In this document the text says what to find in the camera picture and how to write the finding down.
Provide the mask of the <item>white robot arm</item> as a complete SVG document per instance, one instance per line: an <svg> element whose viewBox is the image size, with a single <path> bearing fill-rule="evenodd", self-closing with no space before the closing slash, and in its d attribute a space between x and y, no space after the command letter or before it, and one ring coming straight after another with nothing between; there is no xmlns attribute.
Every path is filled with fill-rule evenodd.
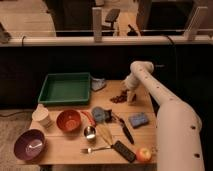
<svg viewBox="0 0 213 171"><path fill-rule="evenodd" d="M151 75L152 62L134 61L130 71L124 87L134 91L143 84L159 105L157 171L205 171L200 140L202 122L195 110Z"/></svg>

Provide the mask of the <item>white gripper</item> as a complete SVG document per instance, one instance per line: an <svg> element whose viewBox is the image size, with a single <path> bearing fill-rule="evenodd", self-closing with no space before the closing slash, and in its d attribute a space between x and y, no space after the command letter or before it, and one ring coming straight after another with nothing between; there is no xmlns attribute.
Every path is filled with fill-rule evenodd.
<svg viewBox="0 0 213 171"><path fill-rule="evenodd" d="M132 74L129 74L122 82L123 89L127 91L127 102L131 103L136 98L136 90L140 84L140 81Z"/></svg>

